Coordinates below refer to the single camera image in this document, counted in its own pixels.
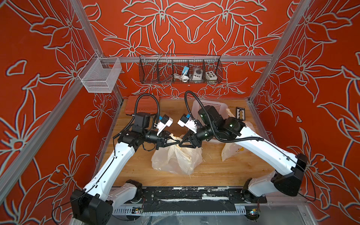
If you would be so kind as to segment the plain translucent plastic bag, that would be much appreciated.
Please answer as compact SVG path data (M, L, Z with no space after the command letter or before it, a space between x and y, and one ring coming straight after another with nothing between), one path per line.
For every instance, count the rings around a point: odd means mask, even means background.
M191 175L203 162L202 148L171 145L156 150L151 159L152 168L173 174Z

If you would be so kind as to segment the banana print plastic bag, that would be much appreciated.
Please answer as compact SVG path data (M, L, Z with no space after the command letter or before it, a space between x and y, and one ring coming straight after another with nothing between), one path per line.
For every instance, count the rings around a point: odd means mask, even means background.
M230 111L229 108L226 109L226 112L229 117L234 117L233 113ZM244 121L244 122L247 127L251 128L252 131L255 132L255 128L251 122L249 122L249 121ZM240 145L237 145L235 143L226 143L221 152L221 158L222 158L222 161L224 162L228 158L231 158L235 155L247 153L247 152L249 152L249 151Z

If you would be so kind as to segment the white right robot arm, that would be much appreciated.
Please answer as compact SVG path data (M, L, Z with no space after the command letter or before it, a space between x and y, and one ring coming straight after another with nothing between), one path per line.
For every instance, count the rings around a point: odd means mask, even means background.
M188 128L179 146L200 148L203 141L216 138L222 143L235 143L249 150L274 168L268 175L246 181L241 191L244 201L253 203L273 192L290 197L298 195L307 167L307 156L302 153L295 155L275 146L235 117L224 119L213 106L205 106L198 113L203 126L190 114L184 114L178 121L178 125Z

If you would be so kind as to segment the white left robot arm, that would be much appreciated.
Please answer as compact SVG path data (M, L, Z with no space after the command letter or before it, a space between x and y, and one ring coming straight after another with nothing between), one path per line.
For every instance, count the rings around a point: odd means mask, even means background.
M126 163L144 143L153 143L155 149L178 144L166 127L173 123L171 117L157 116L150 126L150 114L139 112L130 123L115 136L118 142L104 165L82 190L75 190L70 203L73 217L87 225L105 225L113 211L124 203L138 203L143 199L142 184L128 180L122 187L112 187Z

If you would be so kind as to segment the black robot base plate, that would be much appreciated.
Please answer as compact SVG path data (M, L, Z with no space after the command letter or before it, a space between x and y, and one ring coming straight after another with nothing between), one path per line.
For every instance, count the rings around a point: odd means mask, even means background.
M249 215L265 196L245 200L242 187L143 187L138 203L126 202L113 211L117 217Z

